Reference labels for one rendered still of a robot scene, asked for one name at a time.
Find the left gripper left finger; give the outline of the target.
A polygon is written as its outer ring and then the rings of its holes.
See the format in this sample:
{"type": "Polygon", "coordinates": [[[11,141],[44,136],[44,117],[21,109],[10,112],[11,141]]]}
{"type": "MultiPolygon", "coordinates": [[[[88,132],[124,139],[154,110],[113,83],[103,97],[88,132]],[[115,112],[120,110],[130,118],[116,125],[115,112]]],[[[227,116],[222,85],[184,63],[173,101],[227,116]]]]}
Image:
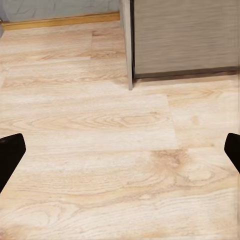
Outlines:
{"type": "Polygon", "coordinates": [[[21,133],[0,138],[0,193],[26,152],[21,133]]]}

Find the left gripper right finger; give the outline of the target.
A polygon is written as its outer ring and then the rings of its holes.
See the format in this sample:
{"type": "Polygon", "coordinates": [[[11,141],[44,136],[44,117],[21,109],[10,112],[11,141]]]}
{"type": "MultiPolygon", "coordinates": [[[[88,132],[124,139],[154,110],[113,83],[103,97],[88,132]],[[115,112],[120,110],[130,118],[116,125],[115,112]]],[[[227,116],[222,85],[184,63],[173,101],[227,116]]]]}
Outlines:
{"type": "Polygon", "coordinates": [[[240,135],[229,133],[227,135],[224,151],[240,173],[240,135]]]}

